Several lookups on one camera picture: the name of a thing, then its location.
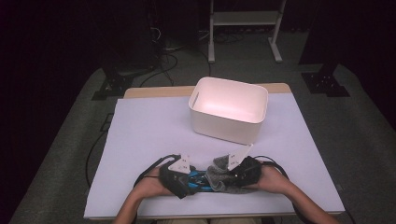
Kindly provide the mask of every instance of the white storage bin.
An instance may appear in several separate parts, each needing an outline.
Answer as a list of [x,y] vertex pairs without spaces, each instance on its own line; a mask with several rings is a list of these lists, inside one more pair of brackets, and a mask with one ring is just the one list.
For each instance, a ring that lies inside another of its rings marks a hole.
[[254,143],[267,102],[268,91],[264,87],[203,77],[189,100],[192,128],[197,133],[239,144]]

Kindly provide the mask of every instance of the dark background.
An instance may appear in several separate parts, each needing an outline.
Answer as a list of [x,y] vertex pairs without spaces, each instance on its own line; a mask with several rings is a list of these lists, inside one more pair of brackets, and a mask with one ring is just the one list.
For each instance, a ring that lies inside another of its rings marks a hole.
[[[135,16],[144,15],[142,12],[146,10],[152,12],[152,1],[100,2],[126,4],[126,8],[138,10],[131,13]],[[150,60],[155,47],[143,45],[150,52],[146,55],[148,58],[136,62],[135,54],[123,51],[125,45],[135,51],[142,49],[136,49],[134,43],[123,43],[122,35],[133,35],[135,41],[150,42],[150,32],[145,31],[145,27],[148,28],[145,24],[149,22],[162,25],[165,33],[184,40],[193,36],[191,27],[207,28],[208,0],[191,0],[189,4],[181,0],[162,2],[168,4],[162,3],[161,11],[175,13],[157,15],[155,20],[143,18],[128,23],[129,19],[125,19],[111,23],[112,20],[107,18],[116,15],[112,18],[120,19],[122,16],[116,7],[95,14],[97,11],[92,11],[89,1],[0,1],[0,111],[1,136],[4,138],[0,149],[1,223],[11,218],[93,71],[104,66],[111,70],[115,63],[155,64]],[[273,9],[278,2],[216,0],[216,8]],[[134,7],[143,6],[142,3],[148,5],[148,9]],[[390,0],[289,0],[281,30],[309,29],[300,63],[323,63],[329,55],[337,58],[356,74],[396,129],[396,20],[392,14],[395,9],[395,3]],[[189,21],[188,35],[183,36],[184,33],[177,32],[180,29],[174,29],[186,26],[177,22],[180,20],[176,20],[176,15]],[[121,29],[122,24],[138,26],[142,30],[128,33],[130,29]]]

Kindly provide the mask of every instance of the white tabletop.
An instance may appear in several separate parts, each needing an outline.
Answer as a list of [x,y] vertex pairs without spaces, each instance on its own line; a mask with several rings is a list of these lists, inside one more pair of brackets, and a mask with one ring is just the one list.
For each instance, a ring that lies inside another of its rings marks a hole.
[[[120,99],[85,209],[85,218],[112,218],[137,177],[169,154],[190,156],[205,170],[216,157],[241,145],[195,133],[189,97]],[[266,118],[251,156],[268,156],[290,180],[329,213],[345,208],[291,93],[270,93]],[[283,195],[263,191],[234,195],[197,193],[180,200],[162,196],[143,201],[139,218],[273,216],[293,214]]]

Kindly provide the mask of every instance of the floor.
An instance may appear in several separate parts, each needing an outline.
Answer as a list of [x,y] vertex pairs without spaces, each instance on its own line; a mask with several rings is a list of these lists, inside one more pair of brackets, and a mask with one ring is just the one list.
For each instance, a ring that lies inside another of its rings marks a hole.
[[[168,71],[169,77],[159,74],[145,81],[153,72],[136,77],[132,87],[142,83],[144,87],[195,85],[206,76],[248,83],[287,83],[345,208],[357,223],[396,223],[396,132],[357,77],[342,65],[334,76],[350,97],[309,92],[301,73],[318,71],[320,65],[298,64],[307,33],[279,34],[277,44],[283,63],[275,63],[266,40],[269,35],[236,35],[239,41],[216,44],[216,62],[212,64],[205,58],[206,43],[171,53],[173,56],[162,56],[164,69],[177,62]],[[168,48],[176,47],[175,42],[170,45]],[[99,69],[81,90],[10,223],[110,222],[83,218],[89,190],[85,170],[87,167],[92,181],[106,142],[106,135],[100,137],[100,129],[119,98],[92,100],[104,80]],[[347,213],[337,218],[342,223],[352,223]],[[275,222],[301,223],[294,216],[275,217]]]

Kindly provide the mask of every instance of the crumpled fabric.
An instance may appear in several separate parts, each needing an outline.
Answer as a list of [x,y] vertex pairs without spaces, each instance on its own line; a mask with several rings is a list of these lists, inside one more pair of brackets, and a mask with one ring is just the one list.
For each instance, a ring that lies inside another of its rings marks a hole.
[[256,191],[255,189],[240,188],[234,184],[235,177],[227,169],[228,155],[215,158],[213,163],[207,168],[205,177],[214,191],[231,194],[246,194]]

